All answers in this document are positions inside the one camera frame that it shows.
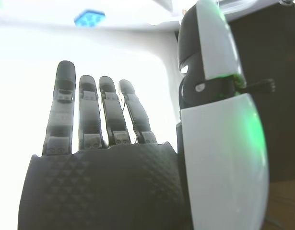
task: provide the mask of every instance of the white backdrop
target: white backdrop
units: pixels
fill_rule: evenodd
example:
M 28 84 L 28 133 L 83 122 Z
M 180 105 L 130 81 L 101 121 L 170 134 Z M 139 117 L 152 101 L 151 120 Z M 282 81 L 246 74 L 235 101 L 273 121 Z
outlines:
M 176 149 L 177 42 L 173 33 L 0 25 L 0 230 L 17 229 L 18 205 L 32 154 L 41 155 L 57 65 L 75 64 L 73 152 L 78 150 L 78 85 L 110 76 L 131 81 L 159 143 Z

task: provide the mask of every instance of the dark wall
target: dark wall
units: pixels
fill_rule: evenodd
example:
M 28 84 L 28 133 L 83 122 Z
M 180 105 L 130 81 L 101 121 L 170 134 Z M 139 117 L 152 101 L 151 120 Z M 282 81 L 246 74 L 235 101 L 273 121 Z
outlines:
M 295 5 L 277 4 L 230 25 L 248 83 L 275 79 L 275 93 L 253 95 L 265 130 L 271 181 L 295 179 Z

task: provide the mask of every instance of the blue object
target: blue object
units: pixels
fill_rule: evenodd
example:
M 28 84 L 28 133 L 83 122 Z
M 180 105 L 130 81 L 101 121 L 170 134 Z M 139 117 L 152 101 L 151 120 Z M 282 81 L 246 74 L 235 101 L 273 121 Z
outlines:
M 106 18 L 105 13 L 100 11 L 86 10 L 75 18 L 75 25 L 79 27 L 95 27 Z

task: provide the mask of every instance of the textured grip surface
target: textured grip surface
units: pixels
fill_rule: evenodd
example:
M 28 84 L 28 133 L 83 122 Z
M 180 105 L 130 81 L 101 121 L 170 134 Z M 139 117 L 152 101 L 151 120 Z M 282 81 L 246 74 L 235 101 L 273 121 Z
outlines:
M 169 230 L 186 218 L 169 143 L 32 156 L 18 230 Z

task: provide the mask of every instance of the robotic arm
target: robotic arm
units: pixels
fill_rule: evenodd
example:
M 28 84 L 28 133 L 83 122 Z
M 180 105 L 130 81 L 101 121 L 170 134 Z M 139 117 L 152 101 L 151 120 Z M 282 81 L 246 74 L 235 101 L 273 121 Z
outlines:
M 18 230 L 259 230 L 268 161 L 229 26 L 217 5 L 199 0 L 178 38 L 178 153 L 158 144 L 132 84 L 91 76 L 79 83 L 79 151 L 71 154 L 75 66 L 59 63 L 42 157 L 32 156 Z M 104 142 L 99 112 L 106 120 Z M 130 142 L 123 111 L 137 143 Z

